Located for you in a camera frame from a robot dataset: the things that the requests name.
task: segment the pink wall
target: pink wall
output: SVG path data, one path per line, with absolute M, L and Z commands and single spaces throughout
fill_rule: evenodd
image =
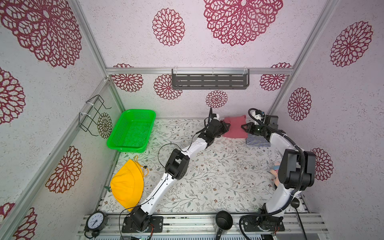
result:
M 383 12 L 380 0 L 342 0 L 276 112 L 280 127 L 317 154 L 305 196 L 333 239 L 382 237 Z

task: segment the aluminum rail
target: aluminum rail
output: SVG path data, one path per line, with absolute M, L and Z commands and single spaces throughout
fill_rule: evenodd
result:
M 233 227 L 227 234 L 239 234 L 240 229 L 238 226 L 240 217 L 246 213 L 231 213 L 233 218 Z M 216 213 L 214 214 L 188 214 L 188 213 L 169 213 L 169 214 L 154 214 L 154 216 L 163 216 L 163 230 L 156 235 L 169 235 L 169 234 L 183 234 L 183 235 L 196 235 L 196 234 L 216 234 L 214 229 L 214 221 Z M 84 235 L 84 226 L 89 215 L 85 215 L 78 227 L 78 236 Z M 122 227 L 124 217 L 126 214 L 121 215 L 120 227 Z M 320 214 L 301 213 L 301 221 L 306 233 L 329 233 L 328 229 Z M 284 232 L 280 234 L 303 233 L 301 230 L 300 222 L 296 213 L 286 213 L 283 218 L 285 227 Z M 248 235 L 260 234 L 261 232 L 246 232 Z M 273 232 L 262 232 L 263 234 L 270 234 Z M 141 235 L 149 235 L 149 233 L 140 233 Z M 100 232 L 101 236 L 120 235 L 119 231 L 119 214 L 108 214 L 108 224 Z M 135 233 L 123 233 L 123 236 L 135 235 Z
M 107 74 L 246 74 L 247 68 L 106 68 Z M 250 74 L 291 74 L 292 68 L 249 68 Z

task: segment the wall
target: wall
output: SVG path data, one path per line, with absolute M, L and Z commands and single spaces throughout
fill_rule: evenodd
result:
M 379 0 L 341 0 L 276 112 L 281 129 L 317 155 L 305 196 L 333 239 L 382 238 L 383 11 Z
M 109 67 L 291 67 L 324 2 L 80 0 Z M 113 78 L 126 108 L 168 118 L 202 118 L 210 106 L 245 114 L 255 102 L 267 111 L 285 79 L 252 75 L 245 91 L 211 93 L 169 89 L 166 75 Z
M 101 96 L 110 109 L 101 107 L 101 115 L 90 111 L 91 116 L 96 114 L 97 124 L 90 125 L 90 132 L 79 131 L 32 204 L 37 214 L 37 227 L 30 231 L 33 240 L 73 239 L 84 215 L 95 211 L 100 202 L 115 153 L 106 142 L 121 114 L 109 89 Z
M 0 0 L 0 221 L 103 79 L 66 1 L 25 2 Z
M 255 82 L 261 75 L 251 75 L 250 82 Z M 173 90 L 167 89 L 170 75 L 145 74 L 140 91 L 133 94 L 121 88 L 118 93 L 126 109 L 152 109 L 158 118 L 190 118 L 208 116 L 209 108 L 221 116 L 247 114 L 255 106 L 267 111 L 277 94 L 267 91 L 259 84 L 251 84 L 246 90 Z

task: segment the pink towel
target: pink towel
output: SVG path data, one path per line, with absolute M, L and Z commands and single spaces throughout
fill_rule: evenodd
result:
M 239 117 L 224 118 L 224 122 L 230 123 L 229 131 L 223 134 L 223 137 L 230 138 L 247 138 L 248 134 L 241 128 L 241 125 L 246 124 L 245 115 Z

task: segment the red flower pattern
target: red flower pattern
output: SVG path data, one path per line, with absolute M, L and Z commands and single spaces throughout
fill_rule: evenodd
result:
M 303 120 L 310 112 L 311 103 L 311 95 L 307 89 L 294 90 L 288 100 L 289 116 L 295 121 Z
M 0 0 L 1 23 L 20 46 L 53 67 L 74 65 L 81 50 L 79 25 L 65 0 Z
M 70 146 L 45 186 L 50 192 L 64 193 L 68 191 L 79 179 L 83 167 L 82 162 L 78 149 Z
M 212 108 L 219 108 L 224 106 L 224 104 L 227 103 L 227 100 L 227 94 L 221 90 L 214 90 L 208 93 L 207 97 L 205 98 L 206 104 Z
M 102 138 L 108 138 L 112 132 L 112 119 L 108 113 L 102 113 L 97 120 L 97 130 Z
M 164 99 L 178 98 L 183 90 L 175 90 L 172 88 L 172 76 L 169 74 L 163 74 L 155 79 L 153 85 L 157 95 Z
M 13 235 L 13 240 L 31 240 L 35 235 L 35 229 L 37 227 L 37 214 L 35 208 L 31 207 L 28 211 L 28 215 L 24 217 L 21 225 L 17 228 Z
M 156 39 L 165 46 L 174 46 L 184 37 L 184 22 L 180 14 L 173 9 L 163 8 L 158 11 L 152 21 Z
M 18 118 L 24 106 L 25 95 L 19 81 L 0 68 L 0 125 Z
M 0 206 L 0 223 L 5 219 L 14 205 L 14 203 L 7 202 L 6 204 Z
M 133 68 L 129 64 L 119 63 L 114 68 Z M 143 87 L 143 78 L 141 74 L 115 74 L 111 76 L 113 82 L 127 92 L 136 92 Z
M 341 31 L 331 48 L 331 61 L 338 67 L 348 66 L 359 59 L 372 41 L 372 26 L 355 22 Z
M 289 63 L 278 63 L 272 65 L 272 68 L 290 68 Z M 279 89 L 283 84 L 287 75 L 284 74 L 263 74 L 260 78 L 260 86 L 267 91 L 273 91 Z
M 331 157 L 321 148 L 314 148 L 311 152 L 316 155 L 315 178 L 321 181 L 327 180 L 333 173 Z
M 283 0 L 204 0 L 207 28 L 221 43 L 244 45 L 276 19 Z

